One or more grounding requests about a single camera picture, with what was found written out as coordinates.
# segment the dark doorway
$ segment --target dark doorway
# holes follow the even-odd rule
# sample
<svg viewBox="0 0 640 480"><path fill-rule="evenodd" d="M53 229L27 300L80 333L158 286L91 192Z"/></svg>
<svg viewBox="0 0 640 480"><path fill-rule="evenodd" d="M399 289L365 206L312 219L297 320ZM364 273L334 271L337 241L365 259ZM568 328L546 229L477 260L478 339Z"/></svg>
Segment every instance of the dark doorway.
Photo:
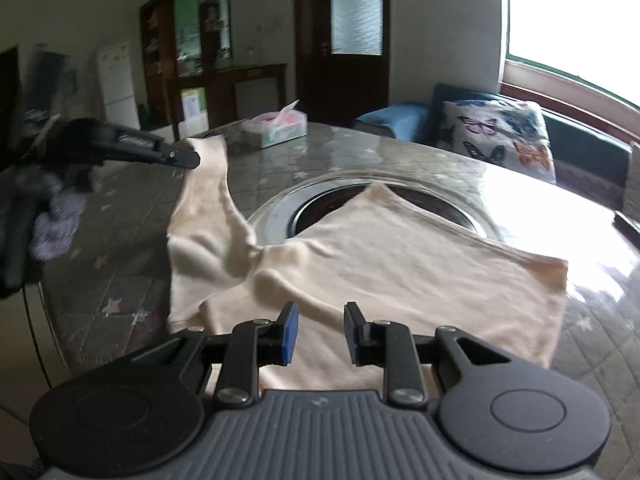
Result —
<svg viewBox="0 0 640 480"><path fill-rule="evenodd" d="M295 0L296 76L310 121L352 126L388 104L389 0Z"/></svg>
<svg viewBox="0 0 640 480"><path fill-rule="evenodd" d="M17 121L15 113L19 93L18 47L14 46L0 53L0 171L14 162L8 143Z"/></svg>

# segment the bolt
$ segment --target bolt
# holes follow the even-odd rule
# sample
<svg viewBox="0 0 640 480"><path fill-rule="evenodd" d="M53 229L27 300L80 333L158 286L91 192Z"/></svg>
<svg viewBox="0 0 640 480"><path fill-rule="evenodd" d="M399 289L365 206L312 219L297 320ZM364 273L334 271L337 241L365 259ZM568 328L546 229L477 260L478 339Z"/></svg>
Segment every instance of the bolt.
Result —
<svg viewBox="0 0 640 480"><path fill-rule="evenodd" d="M424 400L424 394L415 388L398 388L389 395L391 400L401 406L414 406Z"/></svg>
<svg viewBox="0 0 640 480"><path fill-rule="evenodd" d="M222 388L218 392L218 400L225 404L242 404L249 400L249 394L242 388Z"/></svg>

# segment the tissue box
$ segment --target tissue box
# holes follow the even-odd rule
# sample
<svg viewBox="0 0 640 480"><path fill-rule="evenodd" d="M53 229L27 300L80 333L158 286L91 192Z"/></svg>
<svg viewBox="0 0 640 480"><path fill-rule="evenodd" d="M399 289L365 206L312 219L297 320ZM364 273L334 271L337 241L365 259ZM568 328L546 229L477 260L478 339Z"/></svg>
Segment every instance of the tissue box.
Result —
<svg viewBox="0 0 640 480"><path fill-rule="evenodd" d="M276 122L281 114L282 112L268 112L244 121L240 127L242 141L251 146L266 148L306 135L306 114L288 110Z"/></svg>

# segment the wooden sideboard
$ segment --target wooden sideboard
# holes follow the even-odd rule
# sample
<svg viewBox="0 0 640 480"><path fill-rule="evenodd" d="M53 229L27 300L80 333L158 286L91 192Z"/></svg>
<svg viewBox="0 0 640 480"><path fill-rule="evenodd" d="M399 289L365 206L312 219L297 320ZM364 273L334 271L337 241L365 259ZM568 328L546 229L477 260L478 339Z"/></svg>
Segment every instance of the wooden sideboard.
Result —
<svg viewBox="0 0 640 480"><path fill-rule="evenodd" d="M180 140L178 123L184 120L181 92L189 88L204 88L207 100L209 127L237 121L238 104L236 103L236 84L255 79L274 77L278 86L278 103L280 108L287 105L285 78L287 65L261 65L231 67L203 75L176 77L165 82L169 102L169 117L174 129L174 138Z"/></svg>
<svg viewBox="0 0 640 480"><path fill-rule="evenodd" d="M167 81L180 77L176 38L176 0L151 0L140 8L140 31L143 48L146 95L152 127L170 123ZM214 70L221 46L220 32L207 29L209 1L199 0L200 47L205 74Z"/></svg>

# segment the butterfly pillow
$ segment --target butterfly pillow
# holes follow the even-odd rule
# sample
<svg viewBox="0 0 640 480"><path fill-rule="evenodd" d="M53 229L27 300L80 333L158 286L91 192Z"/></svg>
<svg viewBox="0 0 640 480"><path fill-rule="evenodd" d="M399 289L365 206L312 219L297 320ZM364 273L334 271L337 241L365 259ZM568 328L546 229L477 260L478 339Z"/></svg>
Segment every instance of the butterfly pillow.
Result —
<svg viewBox="0 0 640 480"><path fill-rule="evenodd" d="M542 108L534 102L443 102L452 150L551 184L556 171Z"/></svg>

